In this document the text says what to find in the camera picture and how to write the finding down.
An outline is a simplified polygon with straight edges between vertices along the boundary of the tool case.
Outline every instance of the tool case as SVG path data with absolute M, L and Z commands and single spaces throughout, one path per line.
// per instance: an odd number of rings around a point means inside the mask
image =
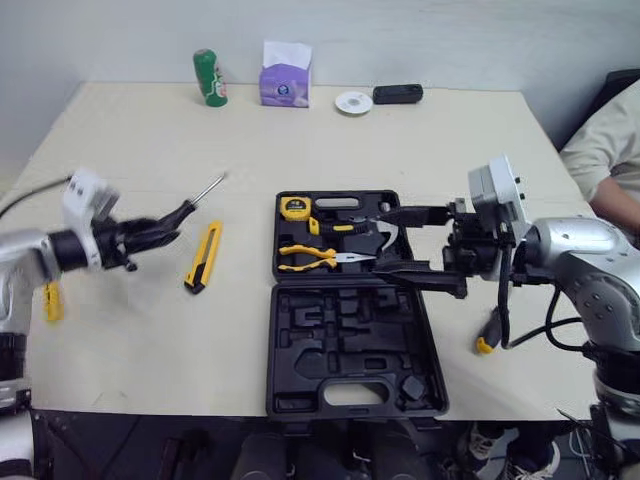
M 382 254 L 375 228 L 344 236 L 312 235 L 306 221 L 287 221 L 281 198 L 307 197 L 321 223 L 373 218 L 399 207 L 390 190 L 281 192 L 276 197 L 266 409 L 284 422 L 318 419 L 434 417 L 448 398 L 420 291 L 389 285 L 371 273 L 376 264 L 411 260 L 406 230 Z M 309 254 L 280 255 L 281 247 L 378 255 L 336 268 L 281 271 L 304 265 Z M 371 392 L 376 402 L 350 391 Z

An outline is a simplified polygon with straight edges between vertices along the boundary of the tool case foam tray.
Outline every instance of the tool case foam tray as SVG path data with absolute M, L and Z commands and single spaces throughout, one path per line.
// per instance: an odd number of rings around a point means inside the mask
M 376 264 L 411 260 L 406 231 L 382 254 L 384 234 L 326 238 L 305 221 L 280 214 L 282 197 L 307 197 L 321 223 L 372 218 L 399 206 L 393 191 L 282 192 L 276 198 L 271 297 L 267 413 L 281 421 L 340 418 L 433 417 L 448 399 L 426 310 L 419 291 L 389 285 L 371 273 Z M 287 272 L 278 265 L 304 265 L 309 254 L 280 255 L 285 246 L 378 255 L 336 268 Z M 344 404 L 332 392 L 351 387 L 375 392 L 381 403 Z

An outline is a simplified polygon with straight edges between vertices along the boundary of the table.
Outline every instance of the table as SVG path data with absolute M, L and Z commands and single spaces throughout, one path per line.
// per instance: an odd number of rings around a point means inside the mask
M 591 214 L 553 146 L 517 92 L 432 89 L 417 105 L 376 106 L 359 118 L 333 107 L 344 88 L 317 87 L 310 109 L 259 105 L 256 86 L 229 87 L 229 104 L 202 105 L 195 85 L 85 84 L 60 115 L 14 189 L 85 166 L 121 192 L 114 213 L 159 216 L 226 170 L 164 249 L 139 270 L 63 277 L 66 318 L 44 321 L 34 299 L 28 371 L 34 404 L 62 410 L 264 415 L 273 208 L 282 190 L 389 188 L 405 205 L 466 196 L 467 172 L 502 153 L 522 177 L 531 219 Z M 62 227 L 61 191 L 8 214 L 0 231 Z M 207 290 L 182 288 L 204 227 L 224 222 Z M 441 267 L 447 228 L 412 230 L 416 258 Z M 497 285 L 471 280 L 460 301 L 425 301 L 451 401 L 446 419 L 588 416 L 592 364 L 544 338 L 481 358 L 475 335 Z M 513 335 L 542 324 L 551 291 L 515 289 Z M 569 316 L 564 302 L 557 316 Z M 560 338 L 579 342 L 579 326 Z

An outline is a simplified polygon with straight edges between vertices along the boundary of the green bottle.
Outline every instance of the green bottle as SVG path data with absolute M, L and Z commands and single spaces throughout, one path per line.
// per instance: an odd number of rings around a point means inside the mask
M 193 66 L 205 103 L 210 107 L 225 105 L 228 101 L 227 86 L 222 79 L 216 54 L 207 48 L 198 50 L 193 54 Z

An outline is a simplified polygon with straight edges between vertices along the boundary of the disc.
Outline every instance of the disc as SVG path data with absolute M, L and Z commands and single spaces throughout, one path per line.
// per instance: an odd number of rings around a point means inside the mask
M 344 92 L 336 98 L 336 107 L 349 115 L 362 115 L 371 110 L 373 100 L 361 92 Z

